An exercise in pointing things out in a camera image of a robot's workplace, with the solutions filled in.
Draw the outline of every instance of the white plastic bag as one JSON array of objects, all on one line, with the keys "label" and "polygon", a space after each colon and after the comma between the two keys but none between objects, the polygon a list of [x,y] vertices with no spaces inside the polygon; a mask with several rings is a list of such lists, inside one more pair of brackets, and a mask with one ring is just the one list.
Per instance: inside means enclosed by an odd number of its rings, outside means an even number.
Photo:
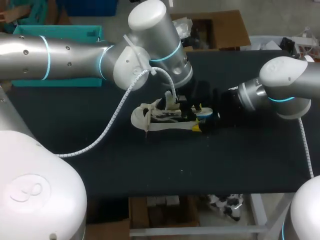
[{"label": "white plastic bag", "polygon": [[190,37],[191,28],[193,25],[191,19],[184,17],[184,18],[174,20],[172,22],[180,39],[186,39],[187,37]]}]

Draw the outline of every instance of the bolt hole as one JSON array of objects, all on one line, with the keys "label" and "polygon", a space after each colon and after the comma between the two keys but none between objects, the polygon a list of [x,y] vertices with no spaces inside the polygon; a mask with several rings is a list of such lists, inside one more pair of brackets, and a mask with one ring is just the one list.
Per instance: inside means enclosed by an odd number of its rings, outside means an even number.
[{"label": "bolt hole", "polygon": [[51,233],[49,236],[49,240],[57,240],[57,235],[55,233]]}]

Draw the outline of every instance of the white sneaker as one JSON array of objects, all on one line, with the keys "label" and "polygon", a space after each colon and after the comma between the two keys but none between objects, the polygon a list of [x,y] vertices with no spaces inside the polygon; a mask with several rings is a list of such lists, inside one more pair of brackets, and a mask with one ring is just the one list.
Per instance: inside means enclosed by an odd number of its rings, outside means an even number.
[{"label": "white sneaker", "polygon": [[[175,99],[170,91],[165,93],[165,97],[157,99],[151,104],[143,103],[131,114],[131,123],[138,129],[147,131],[161,131],[166,129],[184,129],[192,130],[199,121],[189,121],[186,117],[182,117],[179,109],[180,104],[175,103]],[[159,109],[160,105],[165,103],[164,109]],[[213,110],[209,107],[203,107],[201,111],[192,108],[198,120],[210,117]]]}]

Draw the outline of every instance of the black tabletop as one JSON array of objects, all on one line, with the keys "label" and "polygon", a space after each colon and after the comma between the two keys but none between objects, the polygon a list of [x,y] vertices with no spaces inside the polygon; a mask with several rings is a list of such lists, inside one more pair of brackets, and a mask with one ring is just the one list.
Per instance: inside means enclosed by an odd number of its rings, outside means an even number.
[{"label": "black tabletop", "polygon": [[[282,51],[190,52],[198,80],[227,90],[255,78]],[[114,126],[93,150],[65,160],[80,174],[89,197],[295,192],[309,179],[297,120],[257,113],[243,127],[215,134],[185,130],[145,132],[132,111],[161,98],[160,76],[130,94]],[[124,91],[99,88],[17,88],[8,93],[34,136],[53,153],[92,143],[105,129]],[[320,174],[320,111],[313,101],[302,118],[315,175]]]}]

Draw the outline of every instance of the shoelace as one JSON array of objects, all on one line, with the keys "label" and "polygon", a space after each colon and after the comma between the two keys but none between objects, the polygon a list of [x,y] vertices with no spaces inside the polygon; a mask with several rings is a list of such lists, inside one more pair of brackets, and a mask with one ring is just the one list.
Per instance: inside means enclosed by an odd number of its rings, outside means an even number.
[{"label": "shoelace", "polygon": [[143,108],[143,109],[148,109],[148,112],[144,116],[144,131],[148,132],[149,126],[150,126],[150,123],[151,123],[151,114],[152,114],[152,111],[154,109],[156,109],[156,104],[154,104],[154,103],[153,104],[142,103],[140,105],[140,107]]}]

